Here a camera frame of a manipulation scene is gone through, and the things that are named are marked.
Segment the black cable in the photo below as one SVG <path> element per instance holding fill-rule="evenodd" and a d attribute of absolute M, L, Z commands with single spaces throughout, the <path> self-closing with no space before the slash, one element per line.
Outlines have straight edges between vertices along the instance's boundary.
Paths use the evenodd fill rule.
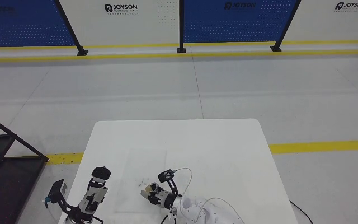
<path fill-rule="evenodd" d="M 93 216 L 93 218 L 96 219 L 96 220 L 98 220 L 98 221 L 100 221 L 102 224 L 105 223 L 103 220 L 100 220 L 99 218 L 97 218 L 97 217 L 95 217 L 95 216 Z"/>
<path fill-rule="evenodd" d="M 311 222 L 311 224 L 313 224 L 312 220 L 310 219 L 310 217 L 304 212 L 302 211 L 302 209 L 300 209 L 297 205 L 295 205 L 295 203 L 293 203 L 292 201 L 290 201 L 291 204 L 293 204 L 296 208 L 298 208 L 298 210 L 300 210 L 303 214 L 306 215 L 306 217 L 309 219 L 309 221 Z"/>
<path fill-rule="evenodd" d="M 163 219 L 163 221 L 161 222 L 161 224 L 163 224 L 164 221 L 165 221 L 167 218 L 168 218 L 168 215 L 166 215 L 166 216 L 164 217 L 164 219 Z"/>

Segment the black post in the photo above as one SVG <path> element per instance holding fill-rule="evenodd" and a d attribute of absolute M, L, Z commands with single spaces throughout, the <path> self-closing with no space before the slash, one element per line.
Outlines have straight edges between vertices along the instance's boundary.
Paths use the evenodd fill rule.
<path fill-rule="evenodd" d="M 64 21 L 65 24 L 66 24 L 66 27 L 67 27 L 69 33 L 71 34 L 71 37 L 72 37 L 72 39 L 73 39 L 73 41 L 74 41 L 74 44 L 76 45 L 76 47 L 77 47 L 77 49 L 78 49 L 77 56 L 86 56 L 87 53 L 88 53 L 88 50 L 84 50 L 83 46 L 81 46 L 81 45 L 79 44 L 78 39 L 77 39 L 77 37 L 76 37 L 76 34 L 74 34 L 74 31 L 73 31 L 73 29 L 72 29 L 72 27 L 71 27 L 71 24 L 70 24 L 69 21 L 68 21 L 68 18 L 67 18 L 67 16 L 66 16 L 66 13 L 65 13 L 65 11 L 64 11 L 63 8 L 62 8 L 62 5 L 61 5 L 61 3 L 60 3 L 60 0 L 54 0 L 54 2 L 55 2 L 55 4 L 56 4 L 56 7 L 57 7 L 58 11 L 60 12 L 60 15 L 61 15 L 63 21 Z"/>
<path fill-rule="evenodd" d="M 281 34 L 279 40 L 276 41 L 275 46 L 271 46 L 271 47 L 270 47 L 273 52 L 280 52 L 280 51 L 281 51 L 281 49 L 280 49 L 281 43 L 282 43 L 282 41 L 284 40 L 284 37 L 285 37 L 285 35 L 286 35 L 286 32 L 287 32 L 288 28 L 290 27 L 290 24 L 291 24 L 291 22 L 292 22 L 292 20 L 293 20 L 293 17 L 294 17 L 295 14 L 296 14 L 296 11 L 297 11 L 298 6 L 300 5 L 300 3 L 301 3 L 301 0 L 297 0 L 297 1 L 296 1 L 296 4 L 295 4 L 295 6 L 294 6 L 294 8 L 293 8 L 293 10 L 292 10 L 292 13 L 291 13 L 291 15 L 290 15 L 290 17 L 289 17 L 289 19 L 288 19 L 286 25 L 285 25 L 284 31 L 282 32 L 282 34 Z"/>
<path fill-rule="evenodd" d="M 186 53 L 184 48 L 184 0 L 179 0 L 179 48 L 177 53 Z"/>
<path fill-rule="evenodd" d="M 23 140 L 22 138 L 20 138 L 19 136 L 17 136 L 17 134 L 15 134 L 14 132 L 10 131 L 8 128 L 6 128 L 4 125 L 0 124 L 0 129 L 3 130 L 5 133 L 7 133 L 11 139 L 14 139 L 18 142 L 20 142 L 23 146 L 25 146 L 26 148 L 28 148 L 29 150 L 31 150 L 32 152 L 34 152 L 35 154 L 37 154 L 38 156 L 41 157 L 42 160 L 44 161 L 49 161 L 49 158 L 47 158 L 44 154 L 42 154 L 41 152 L 39 152 L 37 149 L 33 148 L 32 145 L 28 144 L 27 142 L 25 142 L 25 140 Z"/>

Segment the black stand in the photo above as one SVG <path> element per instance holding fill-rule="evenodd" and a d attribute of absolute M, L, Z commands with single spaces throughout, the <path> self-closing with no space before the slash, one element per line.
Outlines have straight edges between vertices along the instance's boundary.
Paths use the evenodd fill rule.
<path fill-rule="evenodd" d="M 291 24 L 291 22 L 292 22 L 292 20 L 293 20 L 293 17 L 294 17 L 295 14 L 296 14 L 296 11 L 297 11 L 298 6 L 300 5 L 300 3 L 301 3 L 301 0 L 297 0 L 297 1 L 296 1 L 296 4 L 295 4 L 295 6 L 294 6 L 294 8 L 293 8 L 293 10 L 292 10 L 292 13 L 291 13 L 291 15 L 290 15 L 290 17 L 289 17 L 289 19 L 288 19 L 286 25 L 285 25 L 284 31 L 282 32 L 282 34 L 281 34 L 279 40 L 276 41 L 276 43 L 275 43 L 274 46 L 271 46 L 271 47 L 270 47 L 273 52 L 281 52 L 281 49 L 280 49 L 281 43 L 282 43 L 282 41 L 284 40 L 284 37 L 285 37 L 285 35 L 286 35 L 286 32 L 287 32 L 287 30 L 288 30 L 289 27 L 290 27 L 290 24 Z"/>
<path fill-rule="evenodd" d="M 16 223 L 28 197 L 49 159 L 22 138 L 0 124 L 0 223 Z M 38 156 L 5 157 L 18 141 Z"/>
<path fill-rule="evenodd" d="M 61 5 L 61 3 L 60 3 L 60 0 L 54 0 L 54 2 L 55 2 L 55 4 L 56 4 L 56 7 L 57 7 L 57 9 L 58 9 L 58 11 L 59 11 L 59 13 L 60 13 L 60 15 L 61 15 L 61 17 L 62 17 L 64 23 L 65 23 L 65 25 L 66 25 L 66 27 L 67 27 L 69 33 L 71 34 L 71 37 L 72 37 L 72 39 L 73 39 L 73 41 L 74 41 L 74 44 L 76 45 L 76 47 L 77 47 L 77 49 L 78 49 L 77 56 L 86 56 L 87 53 L 88 53 L 88 50 L 84 50 L 83 46 L 81 46 L 81 45 L 79 44 L 79 41 L 78 41 L 78 39 L 77 39 L 77 37 L 76 37 L 76 34 L 74 34 L 74 31 L 73 31 L 73 29 L 72 29 L 72 27 L 71 27 L 71 24 L 70 24 L 69 21 L 68 21 L 68 18 L 67 18 L 67 16 L 66 16 L 66 13 L 65 13 L 65 11 L 64 11 L 63 8 L 62 8 L 62 5 Z"/>
<path fill-rule="evenodd" d="M 184 48 L 184 0 L 179 0 L 179 48 L 177 53 L 186 53 Z"/>

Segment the white table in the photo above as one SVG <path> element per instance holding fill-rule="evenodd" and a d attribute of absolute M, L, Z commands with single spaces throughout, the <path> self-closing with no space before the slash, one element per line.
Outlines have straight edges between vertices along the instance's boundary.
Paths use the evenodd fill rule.
<path fill-rule="evenodd" d="M 111 171 L 108 194 L 95 214 L 105 224 L 159 224 L 164 211 L 142 198 L 140 191 L 152 181 L 159 182 L 160 172 L 181 167 L 193 172 L 187 191 L 191 198 L 226 199 L 246 224 L 297 224 L 261 126 L 254 119 L 97 122 L 69 204 L 76 206 L 83 198 L 97 166 Z M 179 193 L 189 178 L 186 170 L 176 172 Z M 64 219 L 62 214 L 59 223 Z"/>

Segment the yellow floor line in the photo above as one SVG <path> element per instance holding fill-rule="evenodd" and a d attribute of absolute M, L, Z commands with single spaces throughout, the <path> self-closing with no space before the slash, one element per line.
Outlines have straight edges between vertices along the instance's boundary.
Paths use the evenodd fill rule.
<path fill-rule="evenodd" d="M 185 46 L 236 46 L 236 45 L 274 45 L 275 42 L 218 42 L 218 43 L 187 43 Z M 358 40 L 332 40 L 332 41 L 283 41 L 285 44 L 358 44 Z M 85 45 L 85 49 L 93 48 L 157 48 L 178 47 L 179 43 L 156 43 L 156 44 L 112 44 L 112 45 Z M 75 46 L 20 46 L 1 47 L 0 50 L 63 50 L 76 49 Z"/>
<path fill-rule="evenodd" d="M 312 142 L 296 144 L 271 144 L 272 154 L 305 153 L 305 152 L 332 152 L 358 151 L 358 141 L 349 142 Z"/>
<path fill-rule="evenodd" d="M 358 141 L 349 142 L 311 142 L 294 144 L 271 144 L 272 154 L 332 152 L 332 151 L 358 151 Z M 81 162 L 83 152 L 47 155 L 50 158 L 48 165 L 78 164 Z"/>
<path fill-rule="evenodd" d="M 83 157 L 83 152 L 79 153 L 64 153 L 64 154 L 51 154 L 46 155 L 50 158 L 48 165 L 55 164 L 79 164 Z"/>
<path fill-rule="evenodd" d="M 100 59 L 138 59 L 138 58 L 191 58 L 191 57 L 257 57 L 290 55 L 337 55 L 358 54 L 358 50 L 295 50 L 295 51 L 255 51 L 255 52 L 197 52 L 197 53 L 141 53 L 141 54 L 103 54 L 87 56 L 42 56 L 0 58 L 0 62 L 43 62 L 59 60 L 100 60 Z"/>

